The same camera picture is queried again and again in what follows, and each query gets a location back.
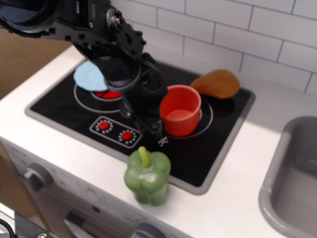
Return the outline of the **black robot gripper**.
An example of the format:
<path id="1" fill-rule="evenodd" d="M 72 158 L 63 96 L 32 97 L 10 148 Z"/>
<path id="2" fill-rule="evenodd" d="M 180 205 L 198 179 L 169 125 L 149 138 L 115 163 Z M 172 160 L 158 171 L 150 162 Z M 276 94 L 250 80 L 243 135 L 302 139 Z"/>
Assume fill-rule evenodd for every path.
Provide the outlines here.
<path id="1" fill-rule="evenodd" d="M 156 141 L 159 147 L 168 143 L 159 116 L 159 106 L 166 94 L 167 87 L 156 67 L 141 68 L 138 81 L 121 93 L 121 115 L 132 119 L 143 136 Z"/>

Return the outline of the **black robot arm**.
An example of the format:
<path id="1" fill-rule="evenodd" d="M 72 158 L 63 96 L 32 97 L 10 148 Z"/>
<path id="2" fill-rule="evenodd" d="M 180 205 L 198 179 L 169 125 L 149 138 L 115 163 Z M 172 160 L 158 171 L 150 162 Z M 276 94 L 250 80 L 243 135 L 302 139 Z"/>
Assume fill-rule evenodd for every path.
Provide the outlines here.
<path id="1" fill-rule="evenodd" d="M 71 42 L 99 68 L 106 86 L 121 94 L 121 114 L 160 146 L 168 142 L 159 116 L 167 88 L 158 64 L 143 51 L 142 32 L 110 1 L 3 0 L 0 25 L 24 38 Z"/>

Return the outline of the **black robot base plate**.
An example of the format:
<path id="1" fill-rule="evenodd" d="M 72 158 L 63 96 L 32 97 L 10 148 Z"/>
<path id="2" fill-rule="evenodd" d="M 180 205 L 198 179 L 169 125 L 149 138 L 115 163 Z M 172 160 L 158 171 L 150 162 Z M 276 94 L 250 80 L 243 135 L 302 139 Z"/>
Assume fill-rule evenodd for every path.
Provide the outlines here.
<path id="1" fill-rule="evenodd" d="M 1 238 L 56 238 L 55 235 L 44 230 L 32 221 L 18 213 L 13 216 L 0 214 Z"/>

